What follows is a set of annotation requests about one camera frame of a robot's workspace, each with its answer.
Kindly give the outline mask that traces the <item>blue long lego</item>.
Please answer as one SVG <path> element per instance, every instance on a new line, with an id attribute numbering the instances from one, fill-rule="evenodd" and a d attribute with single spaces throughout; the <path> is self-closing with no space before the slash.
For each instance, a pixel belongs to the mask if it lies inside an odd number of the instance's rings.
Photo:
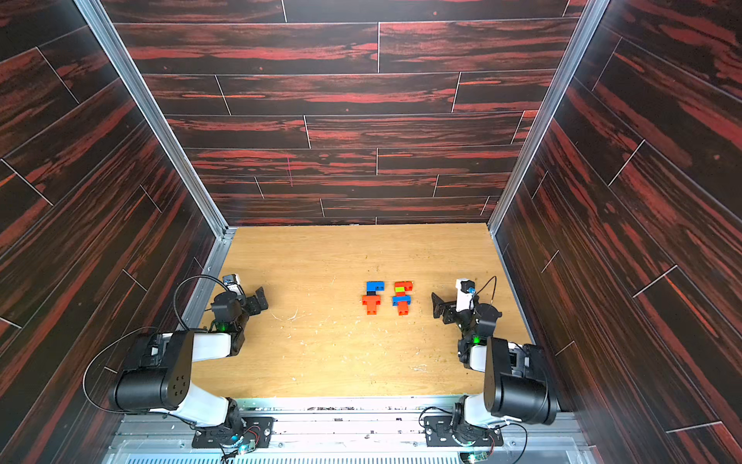
<path id="1" fill-rule="evenodd" d="M 409 295 L 394 296 L 392 298 L 392 305 L 394 305 L 394 307 L 398 307 L 398 305 L 400 305 L 401 303 L 409 305 L 411 302 L 412 298 Z"/>
<path id="2" fill-rule="evenodd" d="M 383 281 L 368 281 L 366 283 L 366 292 L 367 291 L 377 291 L 377 292 L 383 292 L 385 290 L 386 284 Z"/>

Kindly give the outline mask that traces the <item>red long lego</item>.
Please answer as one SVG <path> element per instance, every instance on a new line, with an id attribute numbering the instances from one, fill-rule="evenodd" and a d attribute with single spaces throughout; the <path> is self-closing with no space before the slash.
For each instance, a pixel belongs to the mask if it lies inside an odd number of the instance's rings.
<path id="1" fill-rule="evenodd" d="M 395 292 L 410 292 L 413 290 L 413 282 L 411 281 L 399 281 L 394 284 Z"/>
<path id="2" fill-rule="evenodd" d="M 381 303 L 381 297 L 378 295 L 364 295 L 362 297 L 362 303 L 363 305 L 380 305 Z"/>

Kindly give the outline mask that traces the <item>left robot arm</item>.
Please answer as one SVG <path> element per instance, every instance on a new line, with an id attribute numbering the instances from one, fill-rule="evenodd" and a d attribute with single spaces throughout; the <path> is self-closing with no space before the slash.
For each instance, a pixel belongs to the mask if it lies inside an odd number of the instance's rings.
<path id="1" fill-rule="evenodd" d="M 110 390 L 110 401 L 125 413 L 170 414 L 203 433 L 225 435 L 228 445 L 236 443 L 247 431 L 237 403 L 197 387 L 192 365 L 237 356 L 249 318 L 268 308 L 262 287 L 247 296 L 232 284 L 214 298 L 209 330 L 138 336 Z"/>

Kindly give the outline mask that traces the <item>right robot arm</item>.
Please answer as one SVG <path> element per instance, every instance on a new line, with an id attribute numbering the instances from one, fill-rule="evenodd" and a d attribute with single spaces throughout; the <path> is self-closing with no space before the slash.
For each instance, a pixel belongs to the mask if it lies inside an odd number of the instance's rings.
<path id="1" fill-rule="evenodd" d="M 434 436 L 464 446 L 502 444 L 499 429 L 508 423 L 551 425 L 558 413 L 558 397 L 547 374 L 544 351 L 495 336 L 502 313 L 466 293 L 455 302 L 431 295 L 433 317 L 461 331 L 458 357 L 464 367 L 484 374 L 483 392 L 461 396 L 450 413 L 450 423 L 434 417 L 425 425 Z"/>

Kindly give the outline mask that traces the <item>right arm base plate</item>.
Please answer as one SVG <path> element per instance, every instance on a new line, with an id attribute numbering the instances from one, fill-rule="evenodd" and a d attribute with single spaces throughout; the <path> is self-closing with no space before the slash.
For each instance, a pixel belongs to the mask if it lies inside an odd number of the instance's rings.
<path id="1" fill-rule="evenodd" d="M 419 417 L 419 425 L 423 428 L 425 442 L 429 448 L 498 448 L 504 444 L 500 431 L 469 425 L 464 420 L 455 420 L 448 414 L 425 413 Z"/>

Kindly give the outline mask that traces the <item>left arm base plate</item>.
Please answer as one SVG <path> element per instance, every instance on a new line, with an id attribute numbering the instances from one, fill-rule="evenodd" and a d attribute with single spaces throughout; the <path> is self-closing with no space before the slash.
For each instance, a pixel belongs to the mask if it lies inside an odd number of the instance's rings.
<path id="1" fill-rule="evenodd" d="M 191 446 L 197 450 L 266 449 L 274 432 L 274 417 L 242 417 L 235 426 L 197 427 Z"/>

